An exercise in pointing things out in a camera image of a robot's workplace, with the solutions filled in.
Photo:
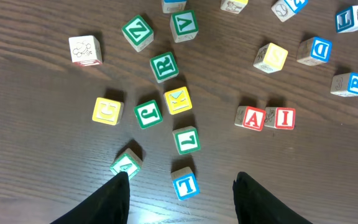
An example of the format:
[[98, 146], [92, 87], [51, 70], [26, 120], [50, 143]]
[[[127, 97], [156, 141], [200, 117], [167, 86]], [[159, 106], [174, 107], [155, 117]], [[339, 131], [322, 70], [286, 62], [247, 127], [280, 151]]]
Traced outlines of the blue 2 block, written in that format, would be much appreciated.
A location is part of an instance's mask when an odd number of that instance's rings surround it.
[[308, 0], [278, 0], [271, 10], [281, 22], [285, 22], [298, 14], [307, 4]]

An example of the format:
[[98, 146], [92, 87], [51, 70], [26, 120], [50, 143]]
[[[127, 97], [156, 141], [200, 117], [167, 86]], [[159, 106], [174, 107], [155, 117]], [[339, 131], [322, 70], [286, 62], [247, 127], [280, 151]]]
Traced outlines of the red I block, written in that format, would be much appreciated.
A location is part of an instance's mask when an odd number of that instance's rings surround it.
[[275, 129], [289, 129], [295, 127], [296, 110], [284, 107], [266, 107], [264, 126]]

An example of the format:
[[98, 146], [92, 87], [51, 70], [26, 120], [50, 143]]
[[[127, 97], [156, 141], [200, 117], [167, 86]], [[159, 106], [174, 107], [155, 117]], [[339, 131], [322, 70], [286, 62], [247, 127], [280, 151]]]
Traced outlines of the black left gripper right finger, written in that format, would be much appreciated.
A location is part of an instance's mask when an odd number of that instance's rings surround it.
[[245, 172], [238, 173], [232, 189], [241, 224], [311, 224]]

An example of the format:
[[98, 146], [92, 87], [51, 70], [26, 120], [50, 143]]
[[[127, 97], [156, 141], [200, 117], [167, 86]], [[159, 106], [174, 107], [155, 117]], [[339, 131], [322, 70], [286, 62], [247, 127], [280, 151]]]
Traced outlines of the red A block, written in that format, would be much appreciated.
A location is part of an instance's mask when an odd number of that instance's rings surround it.
[[236, 126], [261, 131], [264, 127], [266, 111], [251, 106], [239, 106], [234, 118]]

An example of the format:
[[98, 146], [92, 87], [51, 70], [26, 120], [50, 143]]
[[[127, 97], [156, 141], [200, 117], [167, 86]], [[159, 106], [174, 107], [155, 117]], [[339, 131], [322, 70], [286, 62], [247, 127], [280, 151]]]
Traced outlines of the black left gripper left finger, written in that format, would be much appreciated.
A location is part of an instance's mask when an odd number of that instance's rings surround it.
[[120, 172], [52, 224], [126, 224], [129, 202], [129, 176]]

